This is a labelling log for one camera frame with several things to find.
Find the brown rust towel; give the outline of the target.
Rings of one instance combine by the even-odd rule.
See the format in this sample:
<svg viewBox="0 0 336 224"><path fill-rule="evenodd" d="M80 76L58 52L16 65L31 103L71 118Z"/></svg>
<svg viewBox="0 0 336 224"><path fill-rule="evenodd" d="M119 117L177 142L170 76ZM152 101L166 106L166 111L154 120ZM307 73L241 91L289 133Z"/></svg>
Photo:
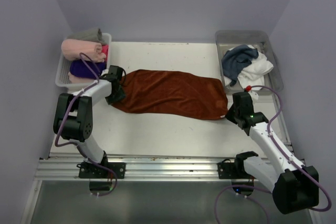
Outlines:
<svg viewBox="0 0 336 224"><path fill-rule="evenodd" d="M125 98L112 106L126 113L220 120L228 112L227 96L218 79L180 71L136 70L123 80Z"/></svg>

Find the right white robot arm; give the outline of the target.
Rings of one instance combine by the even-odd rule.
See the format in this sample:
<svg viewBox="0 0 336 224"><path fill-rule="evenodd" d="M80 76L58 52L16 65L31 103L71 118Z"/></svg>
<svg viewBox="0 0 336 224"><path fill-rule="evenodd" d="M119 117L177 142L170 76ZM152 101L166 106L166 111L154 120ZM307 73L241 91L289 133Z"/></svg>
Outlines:
<svg viewBox="0 0 336 224"><path fill-rule="evenodd" d="M240 178L248 175L259 180L272 194L282 214L312 208L319 204L319 174L306 167L279 139L261 112L254 111L248 92L233 94L226 119L238 125L262 149L269 160L265 163L255 152L236 155L234 172Z"/></svg>

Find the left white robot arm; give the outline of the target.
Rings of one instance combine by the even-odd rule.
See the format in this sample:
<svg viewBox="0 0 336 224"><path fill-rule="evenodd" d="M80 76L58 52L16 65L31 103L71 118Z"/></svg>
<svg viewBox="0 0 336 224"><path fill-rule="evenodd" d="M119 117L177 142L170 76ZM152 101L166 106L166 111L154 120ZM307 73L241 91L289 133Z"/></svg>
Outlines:
<svg viewBox="0 0 336 224"><path fill-rule="evenodd" d="M92 164L90 171L97 178L107 176L109 165L105 151L92 135L93 106L102 100L114 103L125 98L122 88L125 78L123 68L111 65L106 74L87 87L58 97L53 123L55 146L75 146L85 162Z"/></svg>

